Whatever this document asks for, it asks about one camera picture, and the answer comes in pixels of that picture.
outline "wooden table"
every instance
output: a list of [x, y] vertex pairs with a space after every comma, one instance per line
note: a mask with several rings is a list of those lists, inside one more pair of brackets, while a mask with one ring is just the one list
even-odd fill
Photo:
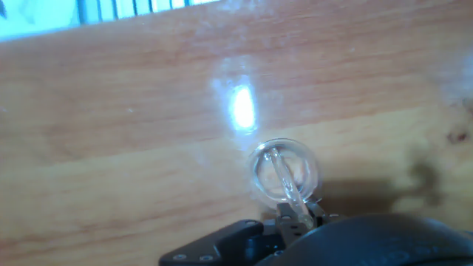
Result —
[[472, 30], [467, 0], [235, 0], [2, 43], [0, 263], [155, 265], [259, 218], [274, 137], [329, 212], [473, 230]]

